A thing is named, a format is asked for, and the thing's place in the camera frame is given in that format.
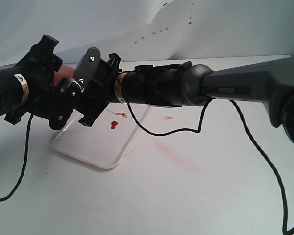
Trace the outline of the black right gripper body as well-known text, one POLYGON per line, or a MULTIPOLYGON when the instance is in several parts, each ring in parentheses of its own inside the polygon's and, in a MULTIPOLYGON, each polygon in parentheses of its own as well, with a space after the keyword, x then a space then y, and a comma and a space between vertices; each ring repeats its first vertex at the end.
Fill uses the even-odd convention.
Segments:
POLYGON ((112 93, 110 82, 113 76, 121 71, 120 61, 120 57, 115 53, 109 54, 108 61, 100 59, 92 79, 84 88, 78 101, 77 110, 83 114, 78 121, 80 124, 91 127, 109 104, 109 96, 112 93))

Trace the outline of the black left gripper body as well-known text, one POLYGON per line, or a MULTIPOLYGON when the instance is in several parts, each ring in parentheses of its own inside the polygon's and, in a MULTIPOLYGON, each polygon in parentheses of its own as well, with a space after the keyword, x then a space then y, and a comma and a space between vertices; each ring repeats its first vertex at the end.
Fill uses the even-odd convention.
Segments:
POLYGON ((59 94, 60 88, 54 85, 54 73, 58 72, 63 60, 53 52, 58 40, 43 35, 30 51, 13 67, 15 75, 20 74, 27 82, 28 98, 17 108, 7 112, 5 120, 17 124, 21 117, 30 112, 48 120, 53 130, 60 130, 66 124, 70 114, 65 110, 59 94))

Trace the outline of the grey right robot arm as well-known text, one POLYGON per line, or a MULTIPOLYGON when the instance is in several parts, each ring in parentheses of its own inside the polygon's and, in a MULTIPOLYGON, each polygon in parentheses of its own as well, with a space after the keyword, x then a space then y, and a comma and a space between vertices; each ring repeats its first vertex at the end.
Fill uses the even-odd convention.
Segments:
POLYGON ((223 70, 188 61, 121 72, 113 60, 101 61, 80 100, 79 122, 92 126, 109 103, 181 107, 212 99, 262 103, 272 126, 282 126, 294 144, 294 57, 223 70))

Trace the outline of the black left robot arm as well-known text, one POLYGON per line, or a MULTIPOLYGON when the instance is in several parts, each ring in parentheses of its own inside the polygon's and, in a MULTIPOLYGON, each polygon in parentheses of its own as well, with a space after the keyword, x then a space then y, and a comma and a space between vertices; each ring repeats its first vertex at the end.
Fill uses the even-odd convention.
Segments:
POLYGON ((0 116, 13 125, 30 112, 60 130, 73 112, 72 98, 54 85, 63 61, 54 54, 58 40, 43 35, 14 66, 0 69, 0 116))

